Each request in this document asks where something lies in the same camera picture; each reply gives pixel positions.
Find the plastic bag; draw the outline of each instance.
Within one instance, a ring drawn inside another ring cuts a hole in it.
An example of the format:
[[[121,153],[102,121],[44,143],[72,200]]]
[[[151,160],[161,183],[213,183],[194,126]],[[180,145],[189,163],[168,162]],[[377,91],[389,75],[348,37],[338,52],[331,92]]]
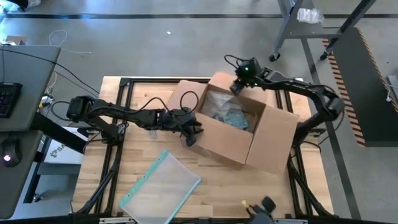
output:
[[[246,130],[249,127],[242,105],[226,93],[207,91],[201,113],[235,128]]]
[[[299,22],[306,22],[309,24],[318,24],[323,22],[325,18],[323,17],[319,9],[298,9],[297,20]]]

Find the keyboard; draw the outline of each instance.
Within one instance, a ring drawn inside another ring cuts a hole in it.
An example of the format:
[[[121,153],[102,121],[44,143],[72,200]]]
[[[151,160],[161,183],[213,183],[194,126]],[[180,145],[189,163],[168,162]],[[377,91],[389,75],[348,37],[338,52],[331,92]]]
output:
[[[19,83],[0,83],[0,118],[9,118],[18,101],[22,85]]]

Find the gray floor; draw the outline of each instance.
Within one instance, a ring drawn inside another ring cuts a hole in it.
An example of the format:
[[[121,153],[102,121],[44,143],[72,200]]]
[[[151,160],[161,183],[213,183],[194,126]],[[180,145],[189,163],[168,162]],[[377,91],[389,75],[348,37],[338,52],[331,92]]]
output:
[[[31,14],[279,14],[276,0],[42,0]],[[326,14],[347,14],[355,1],[315,1]],[[370,14],[396,13],[397,1],[377,1]],[[28,36],[29,45],[48,45],[49,34],[66,30],[63,48],[92,51],[79,55],[63,51],[59,63],[99,90],[102,77],[115,76],[187,76],[210,77],[215,71],[232,73],[223,55],[242,58],[255,56],[263,65],[291,77],[311,80],[301,41],[287,40],[280,60],[267,59],[279,30],[281,19],[5,19],[2,35]],[[336,26],[341,19],[328,19]],[[366,36],[383,75],[397,74],[396,42],[398,19],[363,19],[358,25]],[[59,44],[61,33],[54,35]],[[317,62],[323,51],[319,39],[308,40],[323,84],[336,87],[327,62]],[[66,71],[56,68],[67,75]],[[69,100],[84,95],[84,90],[58,77],[54,95]],[[60,105],[59,113],[65,112]],[[356,145],[347,119],[337,131],[339,144],[354,187],[361,216],[365,220],[398,222],[398,156],[396,148],[367,148]],[[335,213],[349,217],[335,159],[328,141],[322,144],[322,159]],[[19,204],[13,218],[63,215],[76,177],[50,176],[40,181],[39,192],[55,191],[35,204]]]

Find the wooden tabletop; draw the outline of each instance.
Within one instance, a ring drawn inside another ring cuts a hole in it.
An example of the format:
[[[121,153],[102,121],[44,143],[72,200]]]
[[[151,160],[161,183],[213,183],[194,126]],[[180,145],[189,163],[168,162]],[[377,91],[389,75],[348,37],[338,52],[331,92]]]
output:
[[[118,94],[119,81],[120,77],[104,77],[99,97],[114,103]],[[176,83],[135,83],[131,108],[140,108],[154,96],[167,102],[175,87]],[[307,98],[294,93],[290,95],[295,113],[300,116],[300,120],[307,119],[311,115]],[[276,107],[274,92],[269,94],[268,105]],[[147,108],[162,108],[162,105],[159,101],[153,101]],[[113,215],[116,212],[122,212],[119,208],[120,199],[144,175],[164,149],[170,151],[180,162],[202,178],[201,184],[189,196],[176,217],[247,218],[248,215],[241,201],[245,199],[248,204],[260,203],[266,195],[270,196],[277,205],[273,212],[274,217],[282,218],[286,213],[294,215],[287,170],[283,175],[276,176],[252,167],[244,167],[241,170],[232,169],[183,149],[176,134],[163,131],[156,133],[157,139],[153,140],[148,131],[138,128],[135,124],[131,123],[128,127],[114,198]],[[309,144],[303,144],[301,149],[308,186],[322,205],[333,213],[320,152]],[[105,151],[106,145],[100,142],[93,142],[86,148],[73,196],[74,211],[81,208],[98,187]],[[103,209],[108,199],[109,185],[104,193]],[[298,191],[300,206],[304,210],[299,187]]]

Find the computer mouse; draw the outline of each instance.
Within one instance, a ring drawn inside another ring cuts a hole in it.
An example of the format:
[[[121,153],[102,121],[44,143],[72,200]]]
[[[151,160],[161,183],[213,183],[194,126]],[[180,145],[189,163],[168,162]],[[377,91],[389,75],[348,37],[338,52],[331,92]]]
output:
[[[6,167],[18,165],[22,159],[21,149],[19,148],[19,139],[6,139],[0,144],[2,152],[2,163]]]

